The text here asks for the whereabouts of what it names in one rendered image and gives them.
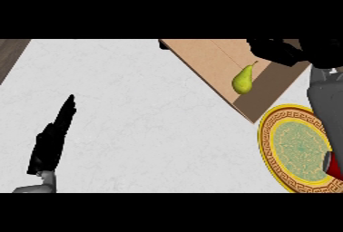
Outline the yellow patterned plate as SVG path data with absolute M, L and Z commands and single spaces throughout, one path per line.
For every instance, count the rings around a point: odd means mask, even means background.
M 331 151 L 321 120 L 296 104 L 273 107 L 260 120 L 259 149 L 267 170 L 293 193 L 343 193 L 343 181 L 322 171 Z

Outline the brown cardboard box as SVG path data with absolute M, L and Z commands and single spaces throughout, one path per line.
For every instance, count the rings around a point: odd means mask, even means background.
M 260 119 L 309 67 L 309 62 L 288 67 L 256 57 L 245 39 L 161 39 L 160 45 L 173 52 L 251 123 Z M 239 95 L 232 80 L 253 63 L 251 90 Z

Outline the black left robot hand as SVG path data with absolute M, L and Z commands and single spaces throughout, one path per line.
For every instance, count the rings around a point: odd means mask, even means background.
M 55 171 L 65 145 L 65 135 L 69 129 L 75 108 L 75 96 L 69 95 L 59 110 L 55 122 L 35 135 L 35 146 L 28 163 L 28 175 L 41 171 Z

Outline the green pear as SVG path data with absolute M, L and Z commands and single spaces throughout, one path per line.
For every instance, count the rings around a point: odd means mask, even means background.
M 232 80 L 232 87 L 238 94 L 247 94 L 251 89 L 251 70 L 257 62 L 247 65 Z

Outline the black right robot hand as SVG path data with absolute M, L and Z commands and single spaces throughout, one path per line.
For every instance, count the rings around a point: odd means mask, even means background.
M 262 59 L 293 67 L 307 61 L 319 69 L 343 66 L 343 39 L 300 39 L 296 48 L 282 39 L 248 39 L 251 53 Z

